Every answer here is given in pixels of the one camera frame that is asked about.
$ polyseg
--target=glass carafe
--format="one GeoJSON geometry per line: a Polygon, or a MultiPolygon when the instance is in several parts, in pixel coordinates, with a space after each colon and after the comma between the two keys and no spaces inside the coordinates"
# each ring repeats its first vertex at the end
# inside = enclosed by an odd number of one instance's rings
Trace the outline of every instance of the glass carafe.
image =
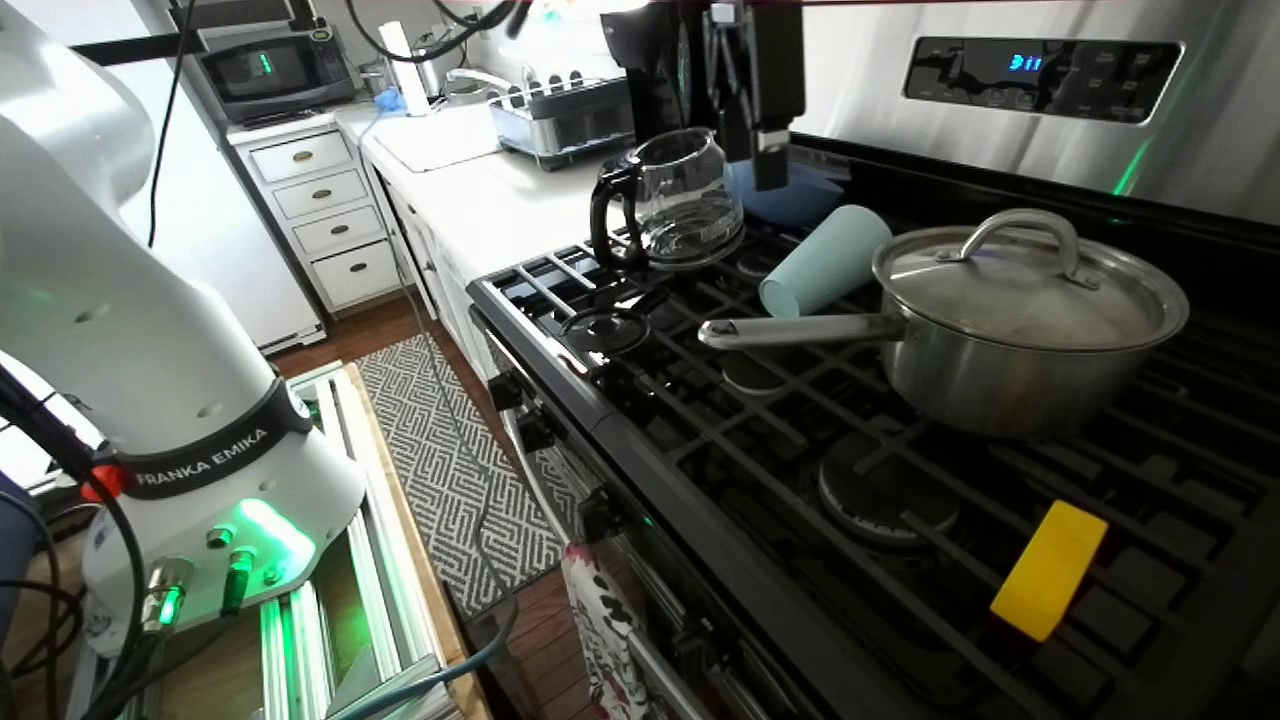
{"type": "Polygon", "coordinates": [[[745,206],[728,195],[724,150],[712,129],[674,129],[642,141],[593,193],[593,250],[603,267],[699,267],[745,236],[745,206]]]}

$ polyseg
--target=pot lid handle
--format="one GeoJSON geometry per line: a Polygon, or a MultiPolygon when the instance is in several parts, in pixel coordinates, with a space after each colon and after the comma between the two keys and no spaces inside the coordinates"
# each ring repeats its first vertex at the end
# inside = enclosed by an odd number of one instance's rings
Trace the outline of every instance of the pot lid handle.
{"type": "Polygon", "coordinates": [[[1054,213],[1045,213],[1045,206],[1007,206],[1007,213],[997,213],[989,216],[963,245],[960,250],[952,254],[954,262],[967,262],[972,250],[979,245],[990,241],[997,228],[1045,228],[1054,236],[1054,247],[1061,247],[1061,275],[1068,283],[1080,283],[1075,267],[1080,267],[1080,236],[1075,236],[1075,222],[1054,216],[1054,213]]]}

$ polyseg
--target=floor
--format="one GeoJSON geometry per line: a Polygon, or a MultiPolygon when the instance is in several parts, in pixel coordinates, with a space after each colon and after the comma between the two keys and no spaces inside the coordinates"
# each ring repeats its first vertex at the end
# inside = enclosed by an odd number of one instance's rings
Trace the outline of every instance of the floor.
{"type": "MultiPolygon", "coordinates": [[[[341,315],[329,327],[323,343],[273,356],[274,373],[295,375],[331,361],[356,361],[377,346],[398,343],[415,331],[426,331],[446,364],[460,373],[472,404],[486,420],[493,435],[505,444],[500,420],[486,404],[483,382],[468,373],[462,356],[446,331],[423,321],[415,300],[389,300],[352,315],[341,315]]],[[[486,697],[496,714],[526,720],[601,720],[601,706],[587,699],[578,644],[572,631],[567,598],[561,572],[548,572],[517,590],[519,620],[513,629],[509,650],[493,662],[486,697]]],[[[496,631],[496,616],[476,616],[468,640],[481,646],[496,631]]]]}

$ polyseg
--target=blue cup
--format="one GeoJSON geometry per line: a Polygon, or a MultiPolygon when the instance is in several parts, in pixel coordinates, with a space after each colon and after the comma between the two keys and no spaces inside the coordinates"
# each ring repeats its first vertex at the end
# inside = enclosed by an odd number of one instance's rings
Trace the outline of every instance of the blue cup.
{"type": "Polygon", "coordinates": [[[859,206],[838,203],[823,216],[763,278],[760,303],[768,315],[806,315],[872,278],[891,228],[859,206]]]}

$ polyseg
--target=patterned rug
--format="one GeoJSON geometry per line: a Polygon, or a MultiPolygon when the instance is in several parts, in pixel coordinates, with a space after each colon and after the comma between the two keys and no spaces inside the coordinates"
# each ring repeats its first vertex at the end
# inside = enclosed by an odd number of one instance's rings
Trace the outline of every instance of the patterned rug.
{"type": "Polygon", "coordinates": [[[426,337],[356,361],[406,508],[460,616],[556,564],[556,534],[426,337]]]}

